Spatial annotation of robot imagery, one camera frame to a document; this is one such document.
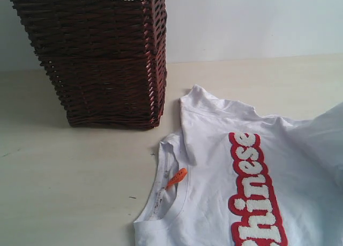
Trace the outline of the white t-shirt red lettering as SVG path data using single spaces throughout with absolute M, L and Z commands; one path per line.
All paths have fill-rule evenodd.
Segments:
M 136 245 L 342 245 L 342 105 L 311 120 L 259 116 L 196 85 L 180 107 Z

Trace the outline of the orange clothing tag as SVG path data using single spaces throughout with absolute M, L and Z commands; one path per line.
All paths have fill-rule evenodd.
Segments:
M 188 171 L 186 168 L 181 168 L 167 183 L 166 190 L 168 190 L 173 185 L 181 182 L 188 174 Z

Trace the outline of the brown wicker basket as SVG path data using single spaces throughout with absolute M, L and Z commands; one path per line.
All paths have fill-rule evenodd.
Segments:
M 71 126 L 159 125 L 165 0 L 11 0 Z

